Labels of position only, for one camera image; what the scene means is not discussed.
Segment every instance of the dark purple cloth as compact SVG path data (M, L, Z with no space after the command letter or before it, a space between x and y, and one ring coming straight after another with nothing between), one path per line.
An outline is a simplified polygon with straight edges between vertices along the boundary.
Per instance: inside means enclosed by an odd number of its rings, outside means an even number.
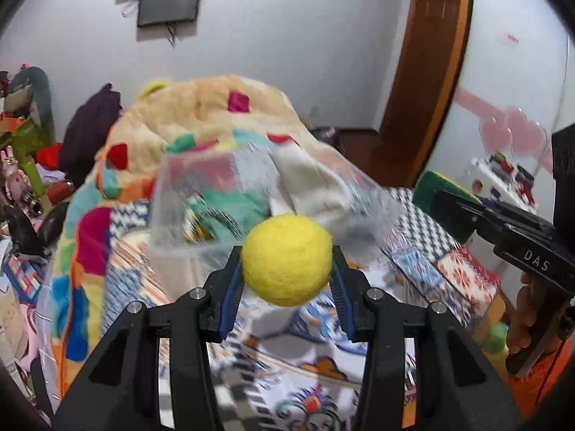
M74 114L60 149L58 168L77 188L94 167L94 156L121 110L120 93L111 90L108 83Z

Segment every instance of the white cloth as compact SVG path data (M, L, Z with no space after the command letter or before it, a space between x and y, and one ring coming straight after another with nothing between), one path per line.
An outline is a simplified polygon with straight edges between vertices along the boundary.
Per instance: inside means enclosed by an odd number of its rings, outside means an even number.
M332 231L349 224L353 199L334 171L294 142L271 152L270 157L280 174L277 188L270 193L272 215L310 217Z

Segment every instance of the red object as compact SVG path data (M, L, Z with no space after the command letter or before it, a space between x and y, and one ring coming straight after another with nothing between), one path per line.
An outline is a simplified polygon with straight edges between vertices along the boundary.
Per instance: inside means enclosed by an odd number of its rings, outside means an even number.
M514 166L509 162L502 162L499 165L501 165L501 170L507 173L507 175L510 175L513 172Z
M249 97L241 92L231 91L228 97L228 112L249 113Z
M36 152L36 163L46 170L58 170L58 154L61 147L62 143L58 142L53 146L40 149Z
M113 145L106 156L106 160L115 170L128 168L128 145L125 142Z
M74 186L65 181L60 181L50 185L46 190L46 195L54 205L64 201L67 197L74 194Z
M284 142L293 141L297 144L297 141L291 137L284 134L268 134L267 138L275 144L283 144Z

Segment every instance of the hand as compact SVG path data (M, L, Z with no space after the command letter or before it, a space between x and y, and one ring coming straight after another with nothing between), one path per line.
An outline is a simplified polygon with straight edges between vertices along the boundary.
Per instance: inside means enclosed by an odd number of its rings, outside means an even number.
M537 308L531 298L531 284L534 277L527 272L521 274L521 283L526 286L517 294L517 307L507 331L507 347L510 353L518 353L519 350L531 344L528 328L537 320ZM549 353L557 350L560 343L561 340L555 335L546 345L545 351Z

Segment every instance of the green sponge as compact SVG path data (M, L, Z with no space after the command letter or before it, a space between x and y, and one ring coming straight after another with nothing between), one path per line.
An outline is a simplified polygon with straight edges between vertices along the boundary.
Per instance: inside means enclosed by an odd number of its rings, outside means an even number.
M433 201L433 196L439 191L448 191L469 201L479 203L481 201L471 191L462 188L446 176L431 170L424 172L413 190L413 204L435 219L460 244L464 244L473 234L474 227L469 222L462 222L457 218L433 214L431 202Z

